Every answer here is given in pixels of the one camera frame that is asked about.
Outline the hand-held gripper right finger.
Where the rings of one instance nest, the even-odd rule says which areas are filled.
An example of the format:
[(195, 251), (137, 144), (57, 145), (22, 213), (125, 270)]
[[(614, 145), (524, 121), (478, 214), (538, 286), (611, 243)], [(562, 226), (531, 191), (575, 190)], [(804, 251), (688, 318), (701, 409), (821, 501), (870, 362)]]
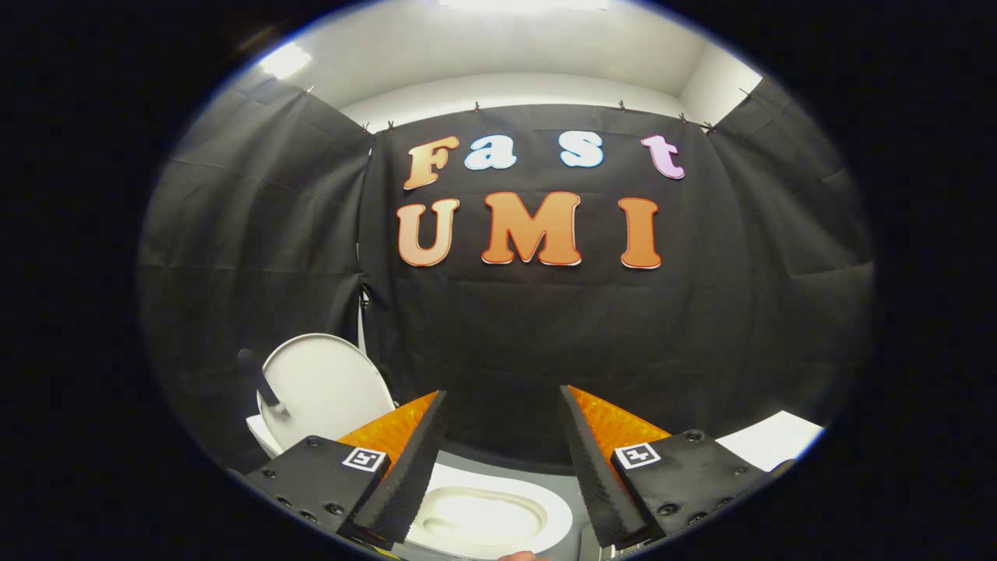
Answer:
[(574, 386), (558, 414), (597, 543), (681, 536), (762, 489), (769, 472), (698, 429), (669, 433)]

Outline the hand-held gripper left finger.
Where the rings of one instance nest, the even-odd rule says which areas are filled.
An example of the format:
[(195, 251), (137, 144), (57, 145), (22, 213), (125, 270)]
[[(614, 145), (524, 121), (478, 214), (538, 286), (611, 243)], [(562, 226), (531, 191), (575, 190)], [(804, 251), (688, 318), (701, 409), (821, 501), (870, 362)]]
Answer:
[(306, 436), (245, 475), (245, 487), (325, 536), (403, 542), (444, 440), (446, 398), (431, 392), (338, 440)]

